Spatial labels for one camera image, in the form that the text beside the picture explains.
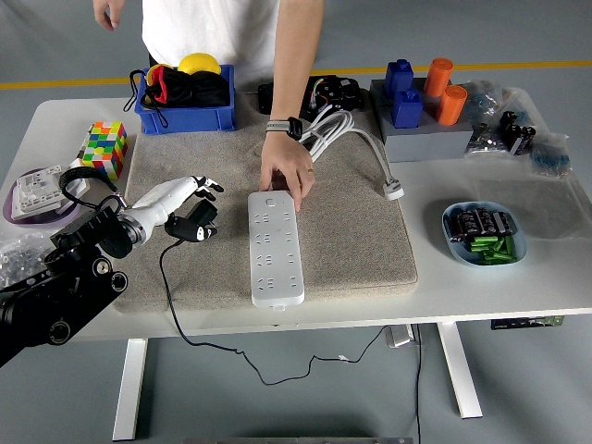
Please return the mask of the person's right hand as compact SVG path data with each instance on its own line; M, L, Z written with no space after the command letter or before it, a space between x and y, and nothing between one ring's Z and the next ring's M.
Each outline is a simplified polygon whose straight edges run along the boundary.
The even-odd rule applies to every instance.
M95 21L106 31L115 31L120 23L125 0L93 0Z

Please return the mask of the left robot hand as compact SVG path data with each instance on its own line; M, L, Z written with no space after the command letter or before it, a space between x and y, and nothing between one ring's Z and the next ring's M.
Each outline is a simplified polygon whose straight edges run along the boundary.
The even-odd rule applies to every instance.
M172 179L154 186L134 205L124 209L117 219L128 232L133 247L144 245L154 228L164 225L193 194L213 202L216 197L211 190L223 192L224 188L202 176Z

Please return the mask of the person's left hand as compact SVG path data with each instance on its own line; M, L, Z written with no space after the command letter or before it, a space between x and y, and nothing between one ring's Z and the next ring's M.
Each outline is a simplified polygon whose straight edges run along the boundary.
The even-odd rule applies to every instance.
M314 163L304 146L285 132L271 131L265 136L261 153L260 191L269 189L275 173L284 177L295 211L299 212L302 200L315 185Z

